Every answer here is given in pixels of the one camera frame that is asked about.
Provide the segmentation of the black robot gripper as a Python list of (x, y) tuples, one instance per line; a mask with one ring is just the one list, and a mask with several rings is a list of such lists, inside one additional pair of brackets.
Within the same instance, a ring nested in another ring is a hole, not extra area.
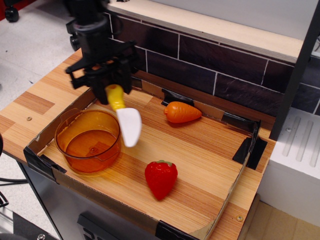
[(111, 28), (117, 14), (107, 8), (107, 0), (67, 0), (65, 6), (74, 18), (82, 58), (69, 66), (66, 73), (75, 89), (88, 86), (103, 105), (108, 105), (105, 88), (120, 85), (126, 94), (132, 90), (131, 75), (135, 72), (138, 53), (135, 41), (115, 42), (112, 36), (119, 35)]

